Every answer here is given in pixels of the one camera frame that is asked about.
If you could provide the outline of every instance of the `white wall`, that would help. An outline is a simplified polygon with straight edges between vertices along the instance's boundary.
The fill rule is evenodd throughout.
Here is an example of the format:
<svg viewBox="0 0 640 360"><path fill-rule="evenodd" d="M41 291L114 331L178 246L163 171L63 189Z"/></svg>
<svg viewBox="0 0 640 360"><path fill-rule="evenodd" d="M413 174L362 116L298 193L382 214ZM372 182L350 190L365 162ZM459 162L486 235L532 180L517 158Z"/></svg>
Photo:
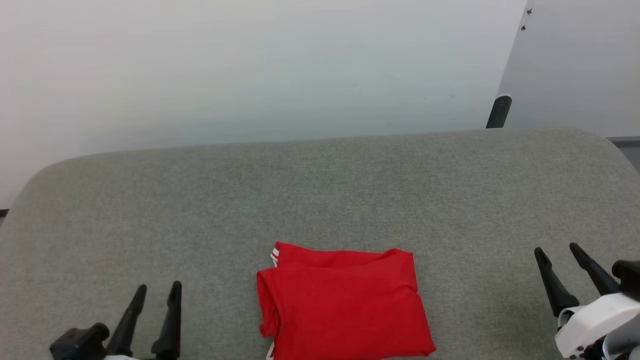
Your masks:
<svg viewBox="0 0 640 360"><path fill-rule="evenodd" d="M505 127L640 136L640 2L530 0L500 92Z"/></svg>
<svg viewBox="0 0 640 360"><path fill-rule="evenodd" d="M525 0L4 0L0 208L147 147L477 129Z"/></svg>

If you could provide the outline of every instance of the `wall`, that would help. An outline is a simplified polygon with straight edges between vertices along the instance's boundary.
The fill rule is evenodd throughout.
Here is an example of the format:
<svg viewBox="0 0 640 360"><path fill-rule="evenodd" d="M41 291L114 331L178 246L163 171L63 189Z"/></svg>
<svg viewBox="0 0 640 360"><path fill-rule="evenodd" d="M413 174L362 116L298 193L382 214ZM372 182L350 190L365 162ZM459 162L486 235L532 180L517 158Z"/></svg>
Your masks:
<svg viewBox="0 0 640 360"><path fill-rule="evenodd" d="M505 127L577 127L640 136L640 3L530 0L500 93Z"/></svg>
<svg viewBox="0 0 640 360"><path fill-rule="evenodd" d="M7 0L0 208L83 154L479 129L524 0Z"/></svg>

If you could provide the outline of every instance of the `gray fabric surface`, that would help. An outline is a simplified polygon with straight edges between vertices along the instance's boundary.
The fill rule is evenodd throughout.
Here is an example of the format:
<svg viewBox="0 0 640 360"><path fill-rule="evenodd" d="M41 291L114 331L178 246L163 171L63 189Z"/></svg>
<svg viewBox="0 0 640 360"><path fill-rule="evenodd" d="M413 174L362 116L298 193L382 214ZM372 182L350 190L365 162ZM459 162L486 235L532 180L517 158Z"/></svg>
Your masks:
<svg viewBox="0 0 640 360"><path fill-rule="evenodd" d="M175 279L182 358L263 359L255 274L274 242L411 251L432 359L560 359L533 249L583 301L568 249L640 259L640 176L577 130L505 129L120 152L53 165L0 230L0 354L48 359L69 327L114 329L149 287L150 355Z"/></svg>

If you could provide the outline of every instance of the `red cloth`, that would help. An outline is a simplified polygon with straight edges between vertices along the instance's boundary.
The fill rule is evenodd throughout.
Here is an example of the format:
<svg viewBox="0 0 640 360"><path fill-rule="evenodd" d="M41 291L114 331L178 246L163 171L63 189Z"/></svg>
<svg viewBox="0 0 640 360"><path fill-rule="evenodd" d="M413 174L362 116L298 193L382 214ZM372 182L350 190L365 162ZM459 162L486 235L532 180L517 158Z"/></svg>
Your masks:
<svg viewBox="0 0 640 360"><path fill-rule="evenodd" d="M257 275L260 332L274 337L274 360L380 360L435 350L410 252L276 249L277 267Z"/></svg>

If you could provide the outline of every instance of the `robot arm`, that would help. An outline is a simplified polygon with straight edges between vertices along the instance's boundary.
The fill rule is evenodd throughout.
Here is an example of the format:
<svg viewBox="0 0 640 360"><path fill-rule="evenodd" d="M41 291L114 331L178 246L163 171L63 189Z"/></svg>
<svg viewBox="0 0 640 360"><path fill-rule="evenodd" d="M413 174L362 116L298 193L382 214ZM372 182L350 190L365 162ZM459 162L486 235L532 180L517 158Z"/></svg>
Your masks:
<svg viewBox="0 0 640 360"><path fill-rule="evenodd" d="M135 360L131 352L131 341L136 329L138 315L142 312L147 296L147 287L141 285L120 323L109 340L109 328L96 323L89 329L69 329L49 347L54 360ZM160 338L153 344L151 353L156 360L177 360L180 357L180 324L182 313L182 284L175 281L167 300L166 317Z"/></svg>
<svg viewBox="0 0 640 360"><path fill-rule="evenodd" d="M586 360L640 360L640 261L617 261L613 279L576 243L571 252L601 297L580 306L552 269L541 248L534 253L554 316L556 345L563 357Z"/></svg>

